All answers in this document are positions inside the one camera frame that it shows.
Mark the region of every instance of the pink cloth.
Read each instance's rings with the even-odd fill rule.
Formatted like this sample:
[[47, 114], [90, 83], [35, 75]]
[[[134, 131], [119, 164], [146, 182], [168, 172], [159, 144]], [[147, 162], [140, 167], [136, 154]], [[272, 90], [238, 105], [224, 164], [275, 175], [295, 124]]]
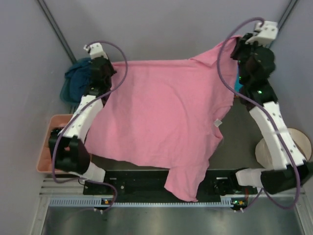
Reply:
[[[234, 87], [237, 62], [229, 41], [222, 73]], [[220, 81], [216, 60], [221, 44], [187, 60], [130, 61], [122, 86], [113, 92], [89, 130], [89, 153], [136, 165], [169, 168], [165, 188], [196, 202], [209, 158], [223, 138], [214, 126], [230, 109], [234, 94]], [[122, 79], [125, 63], [113, 64]]]

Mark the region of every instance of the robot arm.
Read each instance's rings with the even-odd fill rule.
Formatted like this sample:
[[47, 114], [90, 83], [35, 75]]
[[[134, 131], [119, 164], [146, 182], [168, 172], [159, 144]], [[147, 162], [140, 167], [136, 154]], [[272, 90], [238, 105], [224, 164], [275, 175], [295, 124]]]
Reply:
[[[232, 59], [238, 60], [239, 82], [243, 85], [240, 93], [262, 105], [273, 118], [298, 168], [303, 184], [310, 178], [313, 166], [306, 162], [293, 142], [280, 113], [276, 94], [268, 82], [270, 74], [275, 70], [274, 54], [264, 46], [276, 38], [277, 23], [265, 21], [263, 26], [260, 25], [261, 23], [257, 23], [255, 26], [256, 35], [248, 33], [237, 41], [231, 55]], [[241, 99], [241, 103], [246, 106], [261, 130], [271, 155], [273, 169], [238, 170], [235, 174], [236, 184], [264, 188], [272, 194], [294, 188], [296, 180], [290, 159], [269, 118], [250, 102]]]
[[[103, 182], [105, 170], [97, 167], [90, 161], [90, 155], [87, 152], [84, 142], [92, 121], [103, 108], [108, 97], [99, 99], [89, 105], [84, 111], [82, 108], [95, 98], [108, 92], [111, 89], [111, 77], [116, 73], [113, 66], [103, 51], [100, 43], [95, 43], [89, 47], [84, 47], [91, 57], [91, 78], [90, 83], [85, 89], [81, 102], [73, 114], [72, 119], [79, 114], [77, 119], [63, 133], [61, 141], [57, 146], [57, 155], [55, 167], [79, 177]], [[52, 131], [49, 138], [49, 149], [52, 156], [56, 140], [59, 133], [63, 130]]]

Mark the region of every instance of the metal panel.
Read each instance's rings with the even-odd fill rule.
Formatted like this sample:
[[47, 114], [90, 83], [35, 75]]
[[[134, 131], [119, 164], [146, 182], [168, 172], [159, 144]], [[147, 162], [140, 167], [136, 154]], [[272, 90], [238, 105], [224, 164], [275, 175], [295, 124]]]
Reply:
[[[292, 198], [278, 200], [288, 204]], [[281, 210], [266, 198], [245, 213], [209, 208], [112, 208], [101, 215], [80, 210], [49, 208], [42, 235], [304, 234], [294, 210]]]

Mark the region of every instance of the t-shirt sleeve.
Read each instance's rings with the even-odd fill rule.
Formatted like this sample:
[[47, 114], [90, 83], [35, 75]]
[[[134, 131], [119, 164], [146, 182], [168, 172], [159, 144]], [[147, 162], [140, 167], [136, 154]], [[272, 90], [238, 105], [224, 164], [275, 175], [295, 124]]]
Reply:
[[197, 202], [198, 186], [204, 180], [209, 162], [200, 165], [178, 166], [169, 170], [165, 188], [177, 198], [187, 202]]

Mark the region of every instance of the white wall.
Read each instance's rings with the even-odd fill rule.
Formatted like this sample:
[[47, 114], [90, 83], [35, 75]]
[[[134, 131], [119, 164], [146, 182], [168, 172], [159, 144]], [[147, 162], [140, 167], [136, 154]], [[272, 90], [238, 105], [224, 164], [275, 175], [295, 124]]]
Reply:
[[[299, 0], [272, 49], [277, 69], [271, 84], [288, 127], [304, 132], [313, 142], [313, 1]], [[313, 179], [305, 190], [313, 206]]]
[[70, 66], [34, 0], [0, 1], [0, 234], [24, 235], [43, 175], [36, 161]]
[[[184, 59], [225, 39], [243, 20], [277, 21], [289, 0], [46, 0], [77, 58], [84, 44], [107, 40], [129, 60]], [[242, 32], [251, 31], [251, 25]], [[106, 46], [110, 58], [122, 60]]]

